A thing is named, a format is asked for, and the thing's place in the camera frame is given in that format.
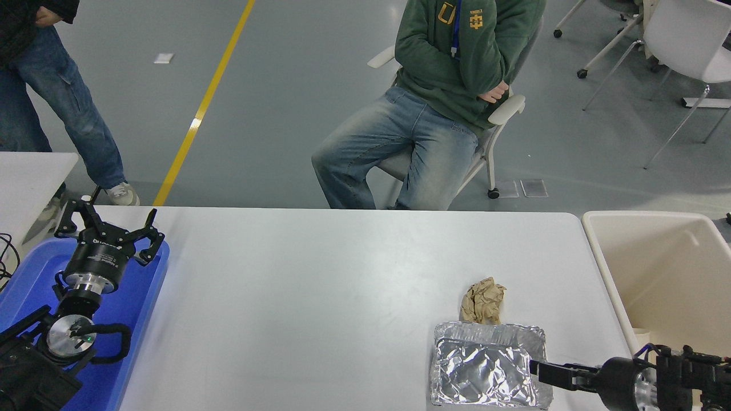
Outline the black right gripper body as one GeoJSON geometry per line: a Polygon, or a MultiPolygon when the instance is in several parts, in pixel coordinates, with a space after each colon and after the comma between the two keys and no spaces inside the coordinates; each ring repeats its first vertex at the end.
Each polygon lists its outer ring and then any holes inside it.
{"type": "Polygon", "coordinates": [[[637,410],[635,397],[639,368],[632,359],[611,357],[593,378],[593,387],[609,410],[637,410]]]}

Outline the seated person's right hand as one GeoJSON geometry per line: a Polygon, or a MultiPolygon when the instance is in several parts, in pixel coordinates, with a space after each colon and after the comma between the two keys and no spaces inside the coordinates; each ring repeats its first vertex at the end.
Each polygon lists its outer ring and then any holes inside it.
{"type": "Polygon", "coordinates": [[[503,96],[508,93],[508,91],[509,85],[506,84],[504,81],[501,81],[499,85],[489,91],[486,91],[485,93],[480,94],[478,97],[485,102],[493,104],[500,101],[503,96]]]}

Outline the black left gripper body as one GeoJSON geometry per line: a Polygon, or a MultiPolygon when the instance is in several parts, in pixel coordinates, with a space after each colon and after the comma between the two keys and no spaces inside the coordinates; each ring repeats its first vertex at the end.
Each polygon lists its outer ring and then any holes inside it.
{"type": "Polygon", "coordinates": [[[99,279],[103,285],[121,283],[128,261],[135,253],[135,240],[120,229],[84,229],[77,236],[77,247],[63,270],[68,285],[90,284],[99,279]]]}

